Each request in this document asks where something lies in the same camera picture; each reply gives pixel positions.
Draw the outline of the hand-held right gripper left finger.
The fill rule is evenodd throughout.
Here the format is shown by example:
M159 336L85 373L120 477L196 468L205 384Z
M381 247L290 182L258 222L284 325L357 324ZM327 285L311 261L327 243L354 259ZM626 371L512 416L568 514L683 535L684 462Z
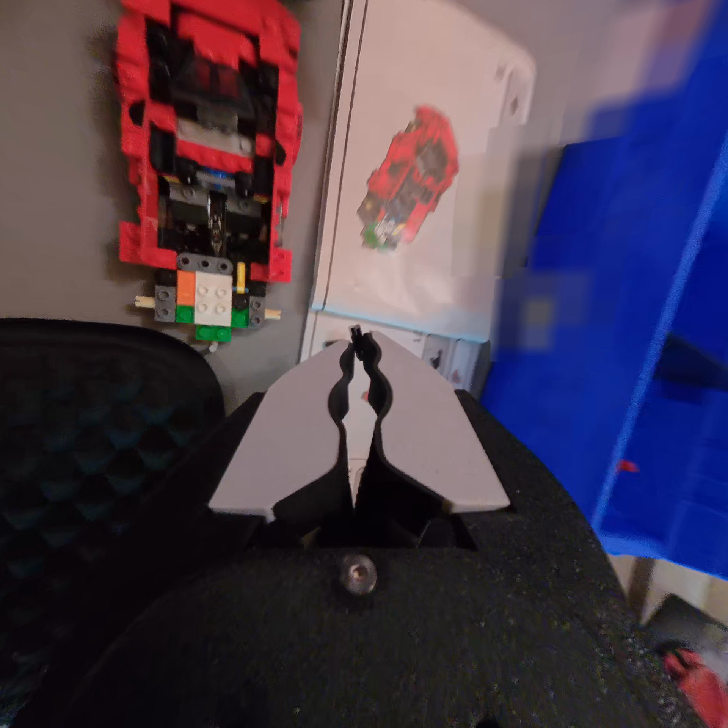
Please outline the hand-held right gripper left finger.
M355 350L338 340L264 394L209 507L268 522L326 522L353 511L349 385Z

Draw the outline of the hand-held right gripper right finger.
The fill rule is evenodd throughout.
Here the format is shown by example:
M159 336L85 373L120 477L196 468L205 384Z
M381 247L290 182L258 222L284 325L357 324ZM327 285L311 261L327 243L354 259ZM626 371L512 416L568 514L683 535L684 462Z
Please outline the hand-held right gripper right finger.
M377 417L359 482L412 488L447 513L507 509L496 471L456 391L436 369L379 331L364 333L369 406Z

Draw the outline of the blue plastic bin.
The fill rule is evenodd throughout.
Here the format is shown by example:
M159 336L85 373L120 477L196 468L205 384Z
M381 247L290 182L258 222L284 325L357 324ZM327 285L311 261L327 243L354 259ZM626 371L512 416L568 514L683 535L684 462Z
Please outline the blue plastic bin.
M670 333L726 362L727 7L707 5L692 44L697 3L671 2L646 88L561 151L482 402L607 551L726 578L727 394L653 376Z

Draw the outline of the red lego car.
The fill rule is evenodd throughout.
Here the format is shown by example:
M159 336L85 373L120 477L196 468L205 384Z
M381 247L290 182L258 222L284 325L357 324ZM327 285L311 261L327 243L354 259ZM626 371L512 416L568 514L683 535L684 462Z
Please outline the red lego car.
M282 2L127 1L117 26L121 147L138 222L119 258L152 268L135 306L216 348L280 319L284 248L303 110L301 29Z

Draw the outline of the lego instruction booklet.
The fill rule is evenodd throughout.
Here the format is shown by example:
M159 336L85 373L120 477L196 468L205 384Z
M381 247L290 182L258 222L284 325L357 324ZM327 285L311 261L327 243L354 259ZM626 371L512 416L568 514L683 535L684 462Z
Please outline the lego instruction booklet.
M537 66L456 2L345 2L301 359L353 325L481 387Z

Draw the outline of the lego set box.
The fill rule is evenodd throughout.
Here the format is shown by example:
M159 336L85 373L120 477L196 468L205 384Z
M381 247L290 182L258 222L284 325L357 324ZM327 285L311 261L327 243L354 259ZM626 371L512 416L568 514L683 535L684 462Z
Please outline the lego set box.
M670 679L705 726L727 726L727 627L667 595L646 624Z

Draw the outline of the black bin divider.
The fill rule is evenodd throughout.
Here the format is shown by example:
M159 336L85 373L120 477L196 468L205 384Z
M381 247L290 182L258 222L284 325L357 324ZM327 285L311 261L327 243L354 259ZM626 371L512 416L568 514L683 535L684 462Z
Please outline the black bin divider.
M726 362L674 333L665 340L653 376L673 384L727 392Z

